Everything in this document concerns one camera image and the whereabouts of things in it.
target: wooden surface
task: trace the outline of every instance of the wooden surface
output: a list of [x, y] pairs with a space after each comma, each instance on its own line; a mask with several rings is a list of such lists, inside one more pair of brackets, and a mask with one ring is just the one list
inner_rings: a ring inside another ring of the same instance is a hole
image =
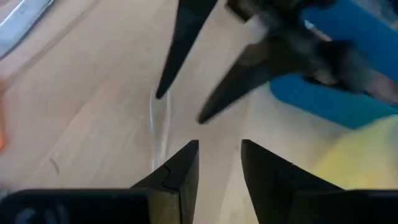
[[[268, 86], [210, 124], [196, 124], [206, 97], [254, 35], [223, 4], [212, 12], [171, 89], [167, 157], [200, 140], [195, 223], [256, 223], [240, 140], [252, 139], [311, 170], [347, 130], [279, 102]], [[176, 8], [176, 0], [57, 1], [0, 62], [8, 140], [0, 155], [0, 185], [128, 187], [150, 173], [149, 99]]]

